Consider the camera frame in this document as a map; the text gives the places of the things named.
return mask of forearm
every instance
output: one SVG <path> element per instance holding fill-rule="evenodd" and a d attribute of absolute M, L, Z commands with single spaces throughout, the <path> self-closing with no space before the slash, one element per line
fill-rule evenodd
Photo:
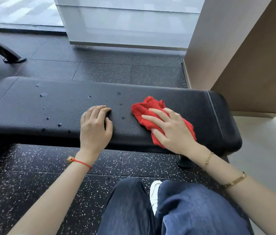
<path fill-rule="evenodd" d="M 196 154 L 188 157 L 202 167 L 219 184 L 228 184 L 242 175 L 242 172 L 216 155 L 205 164 L 210 151 L 199 146 Z M 276 193 L 252 177 L 247 177 L 238 184 L 227 189 L 228 194 L 247 213 L 266 234 L 276 234 Z"/>
<path fill-rule="evenodd" d="M 56 234 L 89 168 L 73 162 L 8 233 Z"/>

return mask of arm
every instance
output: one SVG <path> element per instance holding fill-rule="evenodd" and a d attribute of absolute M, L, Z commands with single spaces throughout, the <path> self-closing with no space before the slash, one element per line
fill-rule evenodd
<path fill-rule="evenodd" d="M 212 155 L 209 163 L 205 162 L 211 152 L 205 146 L 197 143 L 189 132 L 180 114 L 165 108 L 169 114 L 156 109 L 149 109 L 162 120 L 143 115 L 165 133 L 153 129 L 152 132 L 160 143 L 176 154 L 182 154 L 202 167 L 219 184 L 228 184 L 242 175 L 242 172 L 225 162 L 216 155 Z M 228 194 L 246 212 L 266 234 L 276 234 L 276 193 L 247 175 L 241 182 L 227 189 Z"/>
<path fill-rule="evenodd" d="M 110 108 L 94 106 L 80 119 L 80 150 L 76 159 L 93 166 L 112 137 L 112 122 L 105 118 Z M 56 234 L 89 168 L 72 162 L 34 203 L 8 235 Z"/>

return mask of hand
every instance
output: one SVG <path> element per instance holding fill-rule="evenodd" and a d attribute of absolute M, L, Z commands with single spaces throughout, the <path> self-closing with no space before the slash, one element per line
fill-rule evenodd
<path fill-rule="evenodd" d="M 163 110 L 169 116 L 161 110 L 152 108 L 149 110 L 156 113 L 162 120 L 149 115 L 142 115 L 141 117 L 156 124 L 164 131 L 165 135 L 157 129 L 151 130 L 164 147 L 176 154 L 182 154 L 187 157 L 189 157 L 189 154 L 195 153 L 200 144 L 194 140 L 180 114 L 168 108 Z"/>
<path fill-rule="evenodd" d="M 80 151 L 76 159 L 92 166 L 99 154 L 105 149 L 112 137 L 113 123 L 106 113 L 111 108 L 93 106 L 80 119 Z"/>

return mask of red string bracelet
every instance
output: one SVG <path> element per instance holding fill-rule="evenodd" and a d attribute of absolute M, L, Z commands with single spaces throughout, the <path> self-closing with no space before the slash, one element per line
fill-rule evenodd
<path fill-rule="evenodd" d="M 66 161 L 67 161 L 68 163 L 79 162 L 79 163 L 84 164 L 85 166 L 89 167 L 89 170 L 91 170 L 91 166 L 89 166 L 89 165 L 88 165 L 87 163 L 85 163 L 85 162 L 81 162 L 81 161 L 76 160 L 74 157 L 68 157 L 68 158 L 66 159 Z"/>

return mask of water droplet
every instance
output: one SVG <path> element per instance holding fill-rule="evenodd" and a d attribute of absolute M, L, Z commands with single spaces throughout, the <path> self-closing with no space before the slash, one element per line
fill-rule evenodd
<path fill-rule="evenodd" d="M 40 94 L 40 97 L 44 97 L 44 96 L 47 96 L 47 95 L 48 95 L 48 93 L 44 92 L 44 93 Z"/>

